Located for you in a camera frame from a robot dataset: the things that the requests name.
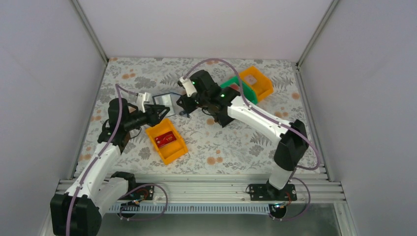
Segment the blue card holder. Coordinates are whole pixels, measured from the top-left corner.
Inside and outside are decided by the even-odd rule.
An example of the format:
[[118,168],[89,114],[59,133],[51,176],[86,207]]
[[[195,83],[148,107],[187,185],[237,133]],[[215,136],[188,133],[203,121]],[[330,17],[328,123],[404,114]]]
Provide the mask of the blue card holder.
[[170,111],[167,113],[166,118],[171,116],[181,116],[185,118],[190,118],[190,115],[186,113],[184,108],[177,104],[177,101],[180,98],[181,95],[175,92],[167,92],[152,96],[155,105],[163,105],[170,108]]

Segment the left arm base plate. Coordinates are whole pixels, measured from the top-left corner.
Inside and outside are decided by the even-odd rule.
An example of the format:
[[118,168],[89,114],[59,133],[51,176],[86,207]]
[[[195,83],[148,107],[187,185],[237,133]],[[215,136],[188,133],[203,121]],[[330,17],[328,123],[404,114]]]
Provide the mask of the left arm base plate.
[[119,197],[119,200],[150,201],[153,199],[155,185],[153,183],[137,183],[136,187],[132,190],[132,192],[128,192],[122,197]]

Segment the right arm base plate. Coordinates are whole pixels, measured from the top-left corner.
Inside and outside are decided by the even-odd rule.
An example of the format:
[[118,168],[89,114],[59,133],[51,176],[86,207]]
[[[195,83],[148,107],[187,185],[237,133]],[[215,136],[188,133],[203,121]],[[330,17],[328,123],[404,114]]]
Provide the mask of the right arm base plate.
[[278,190],[267,184],[249,184],[245,190],[252,201],[296,201],[298,199],[294,184],[286,184]]

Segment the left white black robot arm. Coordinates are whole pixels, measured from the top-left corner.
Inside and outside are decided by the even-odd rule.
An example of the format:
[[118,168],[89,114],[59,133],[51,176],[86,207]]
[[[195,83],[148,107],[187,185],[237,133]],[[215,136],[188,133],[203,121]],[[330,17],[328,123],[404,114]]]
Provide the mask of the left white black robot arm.
[[115,98],[108,107],[92,159],[63,194],[50,201],[53,233],[56,236],[95,236],[103,216],[121,197],[129,194],[135,184],[132,173],[116,172],[102,186],[106,175],[121,156],[130,132],[143,125],[155,126],[169,113],[170,107],[142,103],[139,106],[124,98]]

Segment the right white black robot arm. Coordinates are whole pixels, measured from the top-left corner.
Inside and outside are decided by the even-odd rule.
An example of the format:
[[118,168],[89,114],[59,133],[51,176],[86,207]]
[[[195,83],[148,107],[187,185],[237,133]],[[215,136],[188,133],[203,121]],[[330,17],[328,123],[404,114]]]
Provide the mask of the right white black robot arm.
[[246,100],[239,91],[231,87],[221,88],[205,70],[197,71],[190,78],[180,77],[178,84],[186,94],[180,97],[177,104],[187,114],[201,108],[222,127],[239,120],[269,140],[276,141],[275,166],[267,184],[275,190],[284,189],[309,148],[302,121],[290,122],[273,116]]

